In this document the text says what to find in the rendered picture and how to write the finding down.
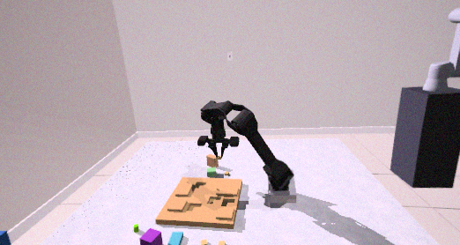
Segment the light green block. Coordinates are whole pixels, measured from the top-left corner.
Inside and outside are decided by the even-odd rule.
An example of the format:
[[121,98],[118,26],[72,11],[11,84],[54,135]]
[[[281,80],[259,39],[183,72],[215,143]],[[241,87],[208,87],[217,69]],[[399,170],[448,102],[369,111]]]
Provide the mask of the light green block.
[[207,177],[217,176],[215,167],[207,167]]

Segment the purple cube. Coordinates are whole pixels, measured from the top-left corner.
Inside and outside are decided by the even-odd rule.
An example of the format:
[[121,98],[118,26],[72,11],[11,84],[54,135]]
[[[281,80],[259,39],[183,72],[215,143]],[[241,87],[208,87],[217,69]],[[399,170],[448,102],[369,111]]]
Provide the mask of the purple cube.
[[140,238],[140,245],[162,245],[162,236],[161,232],[149,229],[145,234],[143,234]]

